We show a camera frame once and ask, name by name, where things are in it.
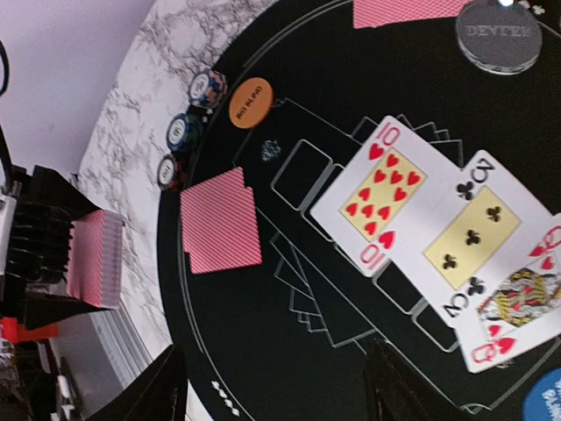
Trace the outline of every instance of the deck of cards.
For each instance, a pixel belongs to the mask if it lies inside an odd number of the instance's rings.
[[[123,217],[97,210],[74,221],[67,293],[90,305],[118,309],[123,264]]]
[[[364,276],[391,260],[472,373],[561,332],[561,216],[486,151],[459,168],[385,117],[311,215]]]

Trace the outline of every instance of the blue chip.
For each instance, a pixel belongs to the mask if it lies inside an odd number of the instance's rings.
[[[185,113],[174,117],[167,128],[167,147],[172,152],[192,151],[202,136],[202,121],[199,117]]]
[[[524,399],[524,421],[561,420],[561,368],[550,371]]]

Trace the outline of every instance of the poker table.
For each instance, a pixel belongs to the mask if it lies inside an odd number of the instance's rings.
[[[542,52],[519,75],[473,66],[454,18],[355,30],[350,0],[280,0],[220,56],[213,68],[229,95],[209,118],[189,184],[243,168],[263,263],[193,275],[176,192],[161,193],[157,227],[167,325],[214,419],[366,419],[362,374],[377,336],[474,419],[521,418],[532,384],[561,365],[559,339],[469,373],[453,330],[399,269],[365,278],[309,210],[392,115],[460,168],[487,150],[560,212],[559,7],[541,5]],[[240,130],[228,102],[254,76],[271,83],[275,102],[263,123]]]

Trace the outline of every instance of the orange poker chip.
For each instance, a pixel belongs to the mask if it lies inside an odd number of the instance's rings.
[[[273,107],[273,88],[261,77],[239,85],[230,100],[230,120],[240,129],[251,129],[261,123]]]

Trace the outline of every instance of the blue poker chip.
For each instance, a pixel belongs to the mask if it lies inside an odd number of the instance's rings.
[[[207,68],[195,75],[188,90],[189,101],[201,108],[216,108],[228,89],[226,76]]]
[[[202,121],[185,113],[174,117],[166,133],[167,147],[172,152],[192,151],[202,136]]]
[[[524,421],[561,419],[561,368],[537,381],[524,399],[522,416]]]

